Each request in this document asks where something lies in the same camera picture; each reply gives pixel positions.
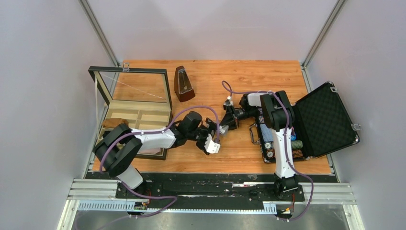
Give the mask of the grey underwear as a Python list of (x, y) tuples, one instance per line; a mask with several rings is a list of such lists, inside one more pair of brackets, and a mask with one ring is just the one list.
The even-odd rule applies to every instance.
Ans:
[(229, 126), (227, 126), (227, 125), (219, 126), (219, 133), (220, 133), (221, 135), (226, 135), (226, 133), (228, 132), (228, 130), (229, 130)]

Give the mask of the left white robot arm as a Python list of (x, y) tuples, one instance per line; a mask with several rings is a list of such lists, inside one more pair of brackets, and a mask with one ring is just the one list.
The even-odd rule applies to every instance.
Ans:
[(99, 159), (103, 172), (125, 183), (133, 197), (141, 198), (146, 194), (147, 185), (140, 172), (131, 165), (137, 154), (177, 148), (188, 140), (194, 141), (207, 155), (219, 152), (219, 140), (212, 135), (219, 127), (206, 127), (202, 121), (199, 113), (191, 111), (182, 120), (160, 129), (131, 129), (126, 123), (121, 123), (109, 131), (92, 152)]

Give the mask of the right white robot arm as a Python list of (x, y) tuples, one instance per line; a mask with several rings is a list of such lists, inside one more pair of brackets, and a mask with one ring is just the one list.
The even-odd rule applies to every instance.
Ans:
[(241, 120), (253, 117), (260, 128), (260, 143), (265, 147), (265, 136), (271, 134), (275, 158), (276, 180), (273, 193), (279, 200), (286, 200), (298, 189), (297, 170), (294, 167), (291, 134), (295, 115), (284, 91), (247, 92), (242, 95), (240, 107), (235, 108), (228, 96), (223, 109), (226, 111), (220, 125), (236, 129)]

